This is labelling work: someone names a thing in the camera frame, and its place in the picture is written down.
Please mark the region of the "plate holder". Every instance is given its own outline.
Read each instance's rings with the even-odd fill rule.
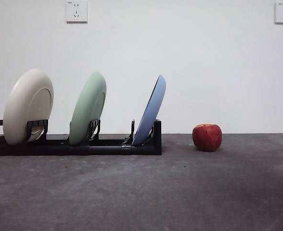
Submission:
[[[147,139],[141,144],[132,146],[135,120],[131,123],[131,133],[123,139],[99,139],[101,121],[90,121],[88,136],[79,145],[70,145],[69,139],[48,139],[48,120],[28,121],[26,137],[23,143],[9,145],[4,136],[0,136],[0,155],[162,155],[161,121],[156,119]],[[27,142],[31,130],[43,126],[41,136]]]

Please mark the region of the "cream plate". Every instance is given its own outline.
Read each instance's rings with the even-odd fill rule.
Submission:
[[[54,91],[50,78],[40,70],[23,74],[13,87],[3,115],[3,133],[8,144],[22,143],[28,121],[49,119]],[[28,141],[37,139],[44,127],[32,128]]]

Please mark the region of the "light blue plate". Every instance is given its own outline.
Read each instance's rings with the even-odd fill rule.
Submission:
[[[132,145],[142,144],[148,137],[154,124],[156,116],[160,110],[166,90],[166,81],[163,76],[159,76],[146,109],[142,115],[141,122],[138,126]]]

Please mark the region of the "plate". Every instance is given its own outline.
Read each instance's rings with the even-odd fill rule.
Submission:
[[[89,122],[100,119],[105,98],[105,79],[95,72],[87,80],[73,112],[69,134],[71,145],[78,145],[88,137]]]
[[[13,87],[3,115],[3,134],[8,144],[22,143],[28,121],[49,119],[54,91],[50,78],[40,70],[23,74]],[[28,141],[37,139],[44,127],[32,128]]]
[[[146,109],[142,115],[141,122],[137,128],[132,145],[142,144],[148,137],[154,124],[157,114],[160,110],[166,90],[166,81],[163,76],[159,76]]]

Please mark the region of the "floor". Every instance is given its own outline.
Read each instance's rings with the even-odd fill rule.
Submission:
[[[162,156],[0,156],[0,231],[283,231],[283,134],[213,153],[163,135]]]

